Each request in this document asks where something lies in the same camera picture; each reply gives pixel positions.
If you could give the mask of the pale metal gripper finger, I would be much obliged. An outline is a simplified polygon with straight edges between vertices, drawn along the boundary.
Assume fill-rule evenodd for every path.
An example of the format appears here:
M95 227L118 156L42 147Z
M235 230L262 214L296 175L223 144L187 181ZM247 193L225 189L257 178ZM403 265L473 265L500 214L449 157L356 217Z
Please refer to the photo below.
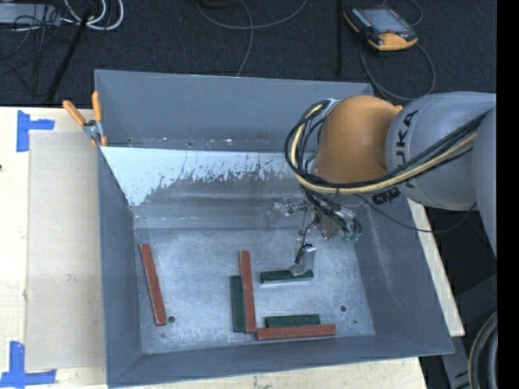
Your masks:
M272 210L284 217L306 213L306 203L302 199L282 198L272 204Z
M313 269L317 249L312 244L304 244L299 248L294 263L289 271L293 276L302 276Z

